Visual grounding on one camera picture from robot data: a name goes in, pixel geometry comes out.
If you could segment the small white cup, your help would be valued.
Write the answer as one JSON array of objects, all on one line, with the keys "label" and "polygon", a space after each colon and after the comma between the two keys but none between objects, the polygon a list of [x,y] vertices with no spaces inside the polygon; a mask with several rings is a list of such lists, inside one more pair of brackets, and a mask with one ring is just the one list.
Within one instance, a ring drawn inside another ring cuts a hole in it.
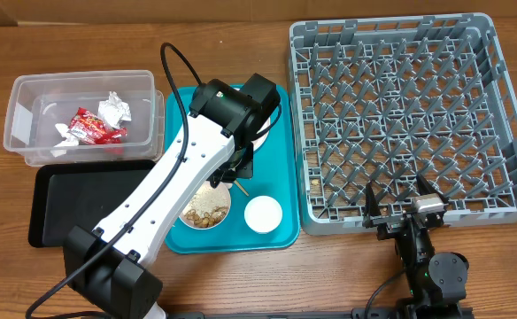
[{"label": "small white cup", "polygon": [[269,196],[258,196],[244,208],[244,220],[256,233],[266,234],[275,230],[282,222],[282,206]]}]

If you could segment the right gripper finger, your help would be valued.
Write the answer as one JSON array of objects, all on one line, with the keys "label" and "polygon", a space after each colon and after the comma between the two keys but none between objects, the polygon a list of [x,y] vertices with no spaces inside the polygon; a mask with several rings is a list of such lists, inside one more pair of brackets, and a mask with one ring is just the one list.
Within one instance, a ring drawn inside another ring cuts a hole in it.
[{"label": "right gripper finger", "polygon": [[381,210],[379,207],[379,203],[376,199],[373,190],[373,183],[368,182],[365,188],[365,212],[364,216],[366,218],[370,217],[379,217],[381,216]]},{"label": "right gripper finger", "polygon": [[438,194],[439,191],[434,188],[431,183],[422,175],[417,174],[415,177],[417,191],[420,195]]}]

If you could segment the teal plastic tray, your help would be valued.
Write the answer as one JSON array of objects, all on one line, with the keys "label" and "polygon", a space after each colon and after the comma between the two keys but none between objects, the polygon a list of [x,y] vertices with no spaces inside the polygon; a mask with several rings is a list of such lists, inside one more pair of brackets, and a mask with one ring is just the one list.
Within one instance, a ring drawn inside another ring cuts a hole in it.
[{"label": "teal plastic tray", "polygon": [[[221,224],[211,229],[195,230],[177,221],[166,236],[170,250],[181,254],[231,253],[286,248],[296,241],[300,218],[289,96],[282,86],[277,91],[282,116],[254,153],[253,177],[240,182],[250,195],[243,195],[237,187],[231,188],[230,212]],[[257,196],[272,197],[282,207],[280,225],[267,234],[251,230],[244,221],[244,208]]]}]

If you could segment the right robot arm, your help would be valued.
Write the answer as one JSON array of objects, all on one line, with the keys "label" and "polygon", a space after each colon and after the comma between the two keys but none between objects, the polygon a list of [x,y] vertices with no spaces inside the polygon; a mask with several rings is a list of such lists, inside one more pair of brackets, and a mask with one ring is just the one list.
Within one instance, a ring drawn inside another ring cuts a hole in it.
[{"label": "right robot arm", "polygon": [[[380,240],[393,239],[402,269],[381,284],[363,310],[365,318],[472,318],[473,310],[463,308],[466,298],[469,262],[461,253],[438,253],[429,231],[444,225],[448,198],[423,175],[416,175],[418,195],[400,215],[384,216],[374,194],[373,184],[365,187],[363,226],[376,229]],[[372,309],[379,293],[404,276],[411,296],[394,307]]]}]

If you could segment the white napkin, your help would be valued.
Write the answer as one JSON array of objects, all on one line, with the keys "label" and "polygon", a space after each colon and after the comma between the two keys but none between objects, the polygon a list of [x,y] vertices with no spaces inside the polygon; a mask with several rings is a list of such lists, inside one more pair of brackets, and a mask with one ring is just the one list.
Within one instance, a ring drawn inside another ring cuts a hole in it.
[{"label": "white napkin", "polygon": [[54,146],[54,149],[50,151],[52,156],[54,158],[65,155],[67,153],[67,150],[60,150],[60,147],[72,147],[72,146],[78,146],[80,143],[80,140],[78,137],[74,136],[71,132],[68,126],[64,123],[57,123],[55,125],[56,130],[63,138],[63,141],[56,144]]}]

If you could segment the white green tissue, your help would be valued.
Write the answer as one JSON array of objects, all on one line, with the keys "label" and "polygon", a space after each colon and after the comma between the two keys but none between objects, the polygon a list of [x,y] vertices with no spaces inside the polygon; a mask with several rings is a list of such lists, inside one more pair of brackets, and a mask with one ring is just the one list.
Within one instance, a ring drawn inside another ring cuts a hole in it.
[{"label": "white green tissue", "polygon": [[108,98],[99,102],[97,117],[115,129],[119,129],[123,121],[132,120],[129,104],[124,102],[115,91],[110,91]]}]

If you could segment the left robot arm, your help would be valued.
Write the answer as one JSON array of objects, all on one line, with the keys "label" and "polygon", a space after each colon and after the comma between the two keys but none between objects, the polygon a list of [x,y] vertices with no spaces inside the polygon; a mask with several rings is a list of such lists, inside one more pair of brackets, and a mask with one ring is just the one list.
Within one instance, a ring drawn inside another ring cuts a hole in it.
[{"label": "left robot arm", "polygon": [[182,210],[205,183],[252,176],[253,142],[279,106],[275,84],[254,74],[235,89],[198,85],[181,128],[136,189],[92,230],[63,247],[67,284],[111,318],[165,318],[163,284],[148,270]]}]

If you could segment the black plastic tray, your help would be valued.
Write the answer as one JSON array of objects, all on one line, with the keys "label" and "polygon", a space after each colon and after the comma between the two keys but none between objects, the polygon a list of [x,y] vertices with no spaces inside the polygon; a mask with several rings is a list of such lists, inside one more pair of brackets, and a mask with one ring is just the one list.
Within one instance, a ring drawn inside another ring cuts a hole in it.
[{"label": "black plastic tray", "polygon": [[154,166],[151,160],[138,159],[41,167],[35,176],[28,243],[59,247],[74,226],[94,229]]}]

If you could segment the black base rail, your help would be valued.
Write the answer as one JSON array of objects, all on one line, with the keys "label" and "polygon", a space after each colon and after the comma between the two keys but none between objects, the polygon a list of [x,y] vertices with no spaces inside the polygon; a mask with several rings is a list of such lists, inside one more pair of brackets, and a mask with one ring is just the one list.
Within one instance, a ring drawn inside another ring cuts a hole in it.
[{"label": "black base rail", "polygon": [[171,313],[170,319],[387,319],[400,318],[391,308],[371,308],[365,315],[364,308],[354,308],[350,311],[320,311],[320,312],[286,312],[286,313],[238,313],[206,315],[202,312]]}]

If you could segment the grey dishwasher rack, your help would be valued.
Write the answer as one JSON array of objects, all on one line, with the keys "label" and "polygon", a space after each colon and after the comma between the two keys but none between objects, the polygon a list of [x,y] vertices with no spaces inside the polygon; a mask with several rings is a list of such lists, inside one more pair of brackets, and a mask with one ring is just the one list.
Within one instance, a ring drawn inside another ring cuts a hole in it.
[{"label": "grey dishwasher rack", "polygon": [[517,98],[490,16],[299,21],[289,96],[306,233],[362,231],[367,184],[401,214],[418,176],[450,226],[517,222]]}]

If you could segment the wooden chopstick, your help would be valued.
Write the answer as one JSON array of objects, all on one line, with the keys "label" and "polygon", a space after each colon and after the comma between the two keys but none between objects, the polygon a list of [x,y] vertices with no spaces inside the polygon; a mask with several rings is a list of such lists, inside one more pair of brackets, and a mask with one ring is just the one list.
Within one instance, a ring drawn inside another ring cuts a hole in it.
[{"label": "wooden chopstick", "polygon": [[246,197],[249,197],[250,194],[249,192],[237,181],[237,180],[234,180],[234,185],[237,186],[237,188],[246,196]]}]

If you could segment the red snack wrapper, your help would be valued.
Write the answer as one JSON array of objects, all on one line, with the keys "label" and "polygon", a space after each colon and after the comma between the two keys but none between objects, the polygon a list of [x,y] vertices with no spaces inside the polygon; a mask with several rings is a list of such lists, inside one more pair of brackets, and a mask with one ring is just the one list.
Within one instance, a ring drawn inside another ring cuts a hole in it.
[{"label": "red snack wrapper", "polygon": [[85,144],[120,144],[127,136],[125,128],[107,126],[95,114],[79,108],[68,126],[69,133]]}]

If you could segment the clear plastic bin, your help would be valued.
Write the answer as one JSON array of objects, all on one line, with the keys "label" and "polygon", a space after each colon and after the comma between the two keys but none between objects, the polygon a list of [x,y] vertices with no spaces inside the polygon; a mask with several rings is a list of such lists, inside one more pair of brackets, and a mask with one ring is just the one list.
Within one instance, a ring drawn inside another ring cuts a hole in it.
[{"label": "clear plastic bin", "polygon": [[[127,135],[120,144],[81,143],[62,146],[56,126],[69,124],[80,108],[97,113],[98,105],[114,92],[127,103],[131,121],[121,126]],[[6,151],[24,157],[27,165],[157,160],[164,148],[165,99],[148,70],[88,71],[32,74],[18,77],[4,121]]]}]

